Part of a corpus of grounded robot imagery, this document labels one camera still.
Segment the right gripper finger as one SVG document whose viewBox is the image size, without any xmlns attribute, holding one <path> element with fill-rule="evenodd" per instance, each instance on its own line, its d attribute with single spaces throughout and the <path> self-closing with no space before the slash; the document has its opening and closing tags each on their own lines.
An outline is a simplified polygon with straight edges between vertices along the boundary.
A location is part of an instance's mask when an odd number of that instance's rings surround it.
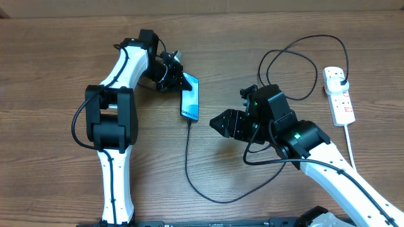
<svg viewBox="0 0 404 227">
<path fill-rule="evenodd" d="M 223 122 L 210 122 L 210 127 L 216 130 L 223 137 L 235 137 L 239 132 L 240 126 L 233 123 L 223 123 Z"/>
<path fill-rule="evenodd" d="M 210 126 L 228 126 L 235 123 L 237 118 L 244 117 L 245 112 L 241 110 L 227 109 L 210 120 Z"/>
</svg>

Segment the blue Samsung Galaxy smartphone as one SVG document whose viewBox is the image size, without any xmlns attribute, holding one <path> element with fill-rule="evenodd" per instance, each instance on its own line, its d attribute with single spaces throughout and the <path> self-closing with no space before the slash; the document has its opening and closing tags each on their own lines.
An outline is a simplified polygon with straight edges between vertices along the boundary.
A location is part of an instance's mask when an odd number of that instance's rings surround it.
<svg viewBox="0 0 404 227">
<path fill-rule="evenodd" d="M 181 116 L 198 121 L 199 120 L 199 80 L 191 74 L 183 73 L 186 81 L 191 85 L 191 90 L 182 90 L 181 93 Z"/>
</svg>

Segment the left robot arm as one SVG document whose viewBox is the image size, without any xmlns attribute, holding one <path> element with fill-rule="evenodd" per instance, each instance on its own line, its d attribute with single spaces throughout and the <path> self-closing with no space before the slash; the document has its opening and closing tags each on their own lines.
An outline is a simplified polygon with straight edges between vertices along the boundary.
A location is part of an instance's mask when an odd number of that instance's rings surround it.
<svg viewBox="0 0 404 227">
<path fill-rule="evenodd" d="M 133 226 L 130 157 L 138 137 L 134 90 L 142 77 L 159 92 L 180 92 L 180 115 L 199 119 L 199 80 L 184 72 L 179 52 L 158 53 L 162 41 L 153 30 L 117 44 L 119 58 L 98 85 L 89 85 L 80 107 L 86 114 L 86 134 L 102 166 L 104 210 L 97 226 Z"/>
</svg>

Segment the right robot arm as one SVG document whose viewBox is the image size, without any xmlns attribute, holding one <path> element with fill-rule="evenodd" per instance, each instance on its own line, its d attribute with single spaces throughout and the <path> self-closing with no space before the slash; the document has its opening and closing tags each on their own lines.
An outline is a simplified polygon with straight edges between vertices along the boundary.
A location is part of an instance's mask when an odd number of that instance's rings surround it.
<svg viewBox="0 0 404 227">
<path fill-rule="evenodd" d="M 268 142 L 278 159 L 291 162 L 317 182 L 357 226 L 403 226 L 403 211 L 381 196 L 314 122 L 298 120 L 278 85 L 240 91 L 246 110 L 227 109 L 210 120 L 223 137 L 248 145 Z"/>
</svg>

